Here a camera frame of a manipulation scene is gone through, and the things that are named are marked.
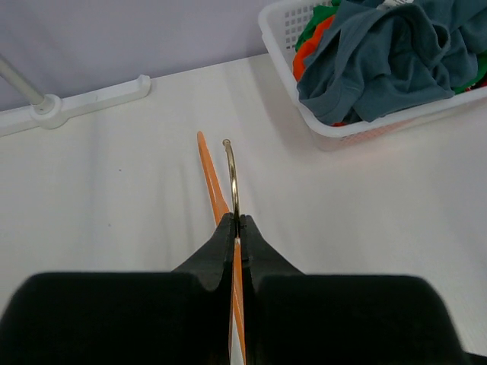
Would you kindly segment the green t shirt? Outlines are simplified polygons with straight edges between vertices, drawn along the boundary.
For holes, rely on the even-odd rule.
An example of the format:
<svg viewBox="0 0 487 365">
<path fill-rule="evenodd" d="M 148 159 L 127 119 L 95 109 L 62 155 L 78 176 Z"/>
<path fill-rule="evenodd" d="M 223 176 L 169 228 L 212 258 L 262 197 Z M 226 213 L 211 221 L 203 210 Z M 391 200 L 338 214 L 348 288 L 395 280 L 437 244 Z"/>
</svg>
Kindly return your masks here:
<svg viewBox="0 0 487 365">
<path fill-rule="evenodd" d="M 292 67 L 296 81 L 300 81 L 307 68 L 304 60 L 316 51 L 323 32 L 331 26 L 340 4 L 341 1 L 331 1 L 331 5 L 317 5 L 314 7 L 312 17 L 301 32 L 294 47 L 296 55 L 292 62 Z M 486 52 L 477 55 L 477 62 L 478 71 L 474 79 L 462 86 L 453 88 L 455 94 L 486 86 Z"/>
</svg>

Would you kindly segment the blue grey t shirt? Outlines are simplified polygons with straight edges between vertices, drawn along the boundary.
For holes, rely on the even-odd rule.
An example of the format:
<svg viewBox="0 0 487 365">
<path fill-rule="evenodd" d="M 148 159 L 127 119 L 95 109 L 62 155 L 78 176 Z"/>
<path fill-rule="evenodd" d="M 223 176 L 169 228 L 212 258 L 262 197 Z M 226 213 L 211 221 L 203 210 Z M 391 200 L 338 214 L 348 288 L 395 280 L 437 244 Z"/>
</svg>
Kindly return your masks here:
<svg viewBox="0 0 487 365">
<path fill-rule="evenodd" d="M 343 1 L 304 60 L 298 98 L 320 122 L 371 122 L 452 97 L 486 51 L 484 1 Z"/>
</svg>

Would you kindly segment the orange t shirt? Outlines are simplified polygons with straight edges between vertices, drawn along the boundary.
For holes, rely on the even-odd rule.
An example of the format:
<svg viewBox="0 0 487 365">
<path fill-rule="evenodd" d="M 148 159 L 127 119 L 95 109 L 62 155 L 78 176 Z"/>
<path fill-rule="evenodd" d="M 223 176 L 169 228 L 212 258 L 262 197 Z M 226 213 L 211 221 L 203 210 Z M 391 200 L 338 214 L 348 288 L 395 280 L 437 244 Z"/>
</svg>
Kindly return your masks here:
<svg viewBox="0 0 487 365">
<path fill-rule="evenodd" d="M 331 14 L 329 17 L 324 17 L 322 14 L 315 14 L 312 17 L 304 31 L 308 37 L 302 36 L 303 41 L 299 42 L 299 46 L 293 60 L 293 75 L 297 82 L 298 102 L 301 106 L 310 110 L 310 112 L 314 115 L 314 108 L 309 108 L 306 103 L 303 103 L 303 101 L 307 101 L 307 98 L 302 98 L 300 81 L 307 69 L 305 59 L 312 56 L 318 50 L 323 34 L 331 27 L 334 17 L 334 14 Z M 331 83 L 327 90 L 328 94 L 331 94 L 333 91 L 336 92 L 336 95 L 334 96 L 336 100 L 333 102 L 332 111 L 339 108 L 341 98 L 344 95 L 343 92 L 346 89 L 346 86 L 343 83 L 342 75 L 333 72 L 333 76 L 335 77 L 335 80 Z"/>
</svg>

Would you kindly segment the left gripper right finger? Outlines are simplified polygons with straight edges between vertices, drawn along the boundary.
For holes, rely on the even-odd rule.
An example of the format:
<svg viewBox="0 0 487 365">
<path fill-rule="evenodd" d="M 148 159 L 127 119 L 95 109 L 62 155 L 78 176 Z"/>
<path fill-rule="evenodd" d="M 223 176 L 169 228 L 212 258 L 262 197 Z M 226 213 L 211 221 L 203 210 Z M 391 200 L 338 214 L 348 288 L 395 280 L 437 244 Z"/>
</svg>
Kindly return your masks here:
<svg viewBox="0 0 487 365">
<path fill-rule="evenodd" d="M 240 219 L 249 364 L 484 364 L 410 275 L 307 275 Z"/>
</svg>

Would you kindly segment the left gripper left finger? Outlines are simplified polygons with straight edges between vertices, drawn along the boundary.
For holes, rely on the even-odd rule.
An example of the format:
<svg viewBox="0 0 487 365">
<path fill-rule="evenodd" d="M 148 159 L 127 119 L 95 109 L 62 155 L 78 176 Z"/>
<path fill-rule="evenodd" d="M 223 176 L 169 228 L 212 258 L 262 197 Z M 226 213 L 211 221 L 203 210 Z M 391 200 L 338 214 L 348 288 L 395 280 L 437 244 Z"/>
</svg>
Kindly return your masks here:
<svg viewBox="0 0 487 365">
<path fill-rule="evenodd" d="M 227 364 L 234 217 L 172 271 L 44 272 L 1 318 L 3 364 Z"/>
</svg>

